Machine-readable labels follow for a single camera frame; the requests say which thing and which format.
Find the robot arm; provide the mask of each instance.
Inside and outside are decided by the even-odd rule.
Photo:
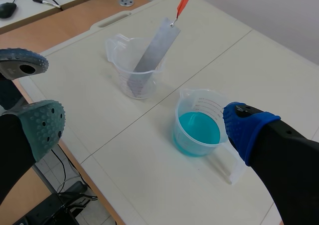
[[[285,225],[317,225],[319,143],[265,113],[242,103],[227,105],[229,140],[265,184]]]

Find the red tag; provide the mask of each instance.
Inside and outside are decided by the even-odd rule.
[[[178,7],[177,7],[177,16],[176,18],[178,18],[178,16],[181,14],[181,12],[183,11],[183,9],[185,8],[187,2],[189,0],[181,0]]]

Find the measuring cup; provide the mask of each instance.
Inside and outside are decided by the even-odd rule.
[[[177,148],[184,154],[191,157],[202,157],[212,152],[218,146],[223,146],[228,153],[235,159],[233,168],[231,168],[231,174],[228,179],[230,183],[235,183],[245,169],[245,164],[238,155],[237,151],[231,146],[228,141],[228,136],[225,130],[225,124],[223,119],[224,107],[228,104],[228,100],[222,94],[209,89],[183,89],[180,91],[180,99],[177,103],[175,110],[175,126],[174,126],[174,142]],[[188,133],[184,130],[186,127],[182,127],[181,121],[186,123],[195,123],[194,117],[189,118],[192,121],[184,121],[183,115],[201,115],[203,120],[198,120],[197,126],[187,129]],[[214,133],[215,138],[209,138],[215,140],[214,143],[204,143],[199,140],[205,140],[206,138],[194,138],[192,129],[204,130]]]
[[[135,99],[150,97],[156,90],[159,77],[164,69],[165,57],[155,70],[134,72],[151,38],[126,38],[116,34],[106,40],[106,55],[118,73],[121,91]]]

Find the tile floor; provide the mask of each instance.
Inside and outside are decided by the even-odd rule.
[[[66,172],[66,179],[71,178],[64,184],[63,191],[65,191],[76,181],[81,180],[81,178],[78,177],[79,174],[75,168],[69,164],[60,147],[54,147],[53,151],[63,162]],[[55,190],[61,189],[62,186],[60,185],[64,181],[63,167],[60,161],[51,151],[45,155],[43,159],[36,163],[36,166],[44,174],[46,179],[48,179]],[[87,191],[87,194],[94,196],[90,189]],[[115,225],[113,218],[106,211],[99,200],[91,201],[87,207],[76,217],[76,219],[80,225]]]

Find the metal plate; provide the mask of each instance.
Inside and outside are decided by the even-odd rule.
[[[156,69],[180,33],[180,29],[178,27],[171,27],[170,24],[171,21],[168,18],[164,18],[154,38],[151,40],[133,72],[146,72]],[[146,84],[151,75],[152,73],[147,73],[143,76],[142,80],[140,78],[140,82],[142,83],[141,87]],[[136,92],[134,90],[133,84],[130,81],[137,80],[138,76],[140,77],[141,75],[136,76],[135,74],[132,74],[128,81],[128,86],[134,95],[136,95]]]
[[[119,4],[125,7],[130,7],[134,5],[134,3],[135,3],[134,0],[119,0]]]

